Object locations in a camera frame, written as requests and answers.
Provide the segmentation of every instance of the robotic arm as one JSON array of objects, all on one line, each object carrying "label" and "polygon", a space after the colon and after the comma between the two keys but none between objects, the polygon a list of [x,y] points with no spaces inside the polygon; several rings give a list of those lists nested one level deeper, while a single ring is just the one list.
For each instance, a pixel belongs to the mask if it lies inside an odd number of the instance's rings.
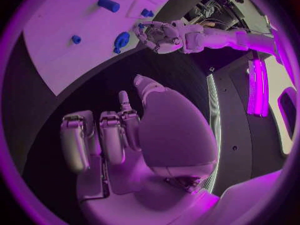
[{"label": "robotic arm", "polygon": [[249,34],[245,30],[220,30],[199,24],[185,25],[176,20],[170,23],[146,21],[133,29],[136,36],[158,54],[180,50],[184,54],[198,53],[204,48],[231,47],[236,50],[257,50],[279,58],[275,39],[263,34]]}]

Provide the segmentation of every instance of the blue object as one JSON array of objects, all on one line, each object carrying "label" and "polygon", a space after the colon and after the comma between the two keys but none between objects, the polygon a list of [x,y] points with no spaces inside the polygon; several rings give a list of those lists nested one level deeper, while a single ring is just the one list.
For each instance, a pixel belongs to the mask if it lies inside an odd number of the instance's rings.
[{"label": "blue object", "polygon": [[79,44],[81,42],[81,37],[77,36],[77,35],[74,35],[74,36],[72,36],[72,41],[75,44]]},{"label": "blue object", "polygon": [[145,18],[147,17],[153,17],[154,13],[152,11],[149,11],[148,9],[144,9],[143,11],[141,11],[140,13],[142,16],[144,16]]},{"label": "blue object", "polygon": [[113,13],[117,12],[120,9],[120,4],[111,0],[99,0],[98,6],[103,7]]},{"label": "blue object", "polygon": [[128,44],[129,39],[130,39],[130,34],[128,32],[124,31],[120,33],[114,41],[115,48],[113,52],[116,54],[120,54],[121,53],[120,48],[125,47]]},{"label": "blue object", "polygon": [[140,29],[144,29],[144,28],[145,28],[145,26],[144,26],[143,24],[141,24],[141,23],[138,24],[138,27],[139,27]]}]

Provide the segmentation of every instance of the purple light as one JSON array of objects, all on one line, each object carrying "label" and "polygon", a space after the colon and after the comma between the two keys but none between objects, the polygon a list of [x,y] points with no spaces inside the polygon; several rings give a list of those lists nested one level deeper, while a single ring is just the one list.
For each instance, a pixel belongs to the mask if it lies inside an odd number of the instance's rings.
[{"label": "purple light", "polygon": [[249,98],[247,113],[266,117],[269,110],[269,86],[266,64],[256,59],[249,62]]}]

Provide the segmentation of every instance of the pink light strip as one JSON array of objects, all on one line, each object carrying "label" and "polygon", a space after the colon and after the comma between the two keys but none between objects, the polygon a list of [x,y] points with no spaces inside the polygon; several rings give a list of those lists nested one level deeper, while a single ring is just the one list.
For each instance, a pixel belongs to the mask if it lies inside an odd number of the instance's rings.
[{"label": "pink light strip", "polygon": [[263,74],[261,68],[261,61],[254,60],[254,71],[255,71],[255,109],[254,113],[256,115],[261,115],[263,108],[263,94],[264,94],[264,84],[263,84]]},{"label": "pink light strip", "polygon": [[262,109],[261,116],[268,116],[269,111],[269,84],[268,84],[268,74],[265,61],[261,61],[261,72],[263,80],[263,95],[262,95]]},{"label": "pink light strip", "polygon": [[247,113],[252,115],[255,112],[255,98],[256,98],[256,82],[255,69],[253,61],[249,61],[249,97]]}]

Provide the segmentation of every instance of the robotic hand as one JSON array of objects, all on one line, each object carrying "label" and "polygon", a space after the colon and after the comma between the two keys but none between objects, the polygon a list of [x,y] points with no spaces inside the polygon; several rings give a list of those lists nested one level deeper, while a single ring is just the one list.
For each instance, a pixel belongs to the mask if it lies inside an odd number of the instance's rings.
[{"label": "robotic hand", "polygon": [[245,30],[221,30],[199,24],[186,25],[181,20],[170,23],[145,21],[133,28],[139,40],[158,54],[180,50],[184,54],[198,53],[204,48],[231,47],[269,53],[278,59],[275,39],[263,34],[246,33]]}]

